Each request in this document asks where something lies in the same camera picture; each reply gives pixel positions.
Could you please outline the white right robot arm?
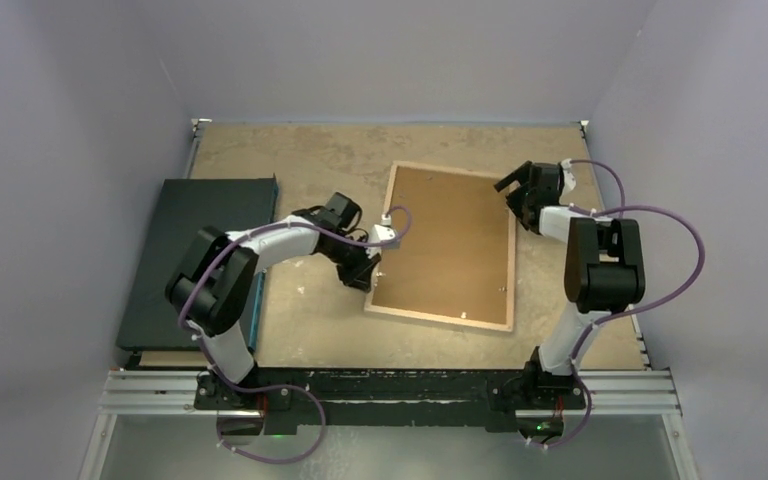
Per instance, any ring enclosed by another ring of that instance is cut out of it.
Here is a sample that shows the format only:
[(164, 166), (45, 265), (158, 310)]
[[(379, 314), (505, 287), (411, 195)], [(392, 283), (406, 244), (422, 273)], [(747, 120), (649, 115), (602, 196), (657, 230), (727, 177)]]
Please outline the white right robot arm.
[(524, 399), (536, 407), (579, 388), (577, 365), (593, 344), (599, 321), (626, 312), (646, 288), (638, 223), (562, 204), (562, 196), (576, 186), (575, 163), (527, 161), (494, 185), (526, 231), (566, 246), (567, 305), (534, 349), (521, 381)]

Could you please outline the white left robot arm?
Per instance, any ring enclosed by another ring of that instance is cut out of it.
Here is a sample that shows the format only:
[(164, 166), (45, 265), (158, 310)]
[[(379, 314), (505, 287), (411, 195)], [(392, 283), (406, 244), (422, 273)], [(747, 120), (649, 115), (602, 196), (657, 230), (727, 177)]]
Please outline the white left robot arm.
[(240, 325), (250, 292), (267, 269), (294, 258), (320, 254), (336, 267), (346, 287), (369, 292), (373, 271), (385, 247), (400, 235), (389, 213), (359, 238), (361, 207), (341, 193), (323, 205), (293, 211), (280, 221), (244, 231), (201, 229), (191, 243), (165, 297), (188, 332), (223, 378), (219, 395), (232, 408), (244, 409), (257, 399), (258, 382), (249, 374), (253, 354)]

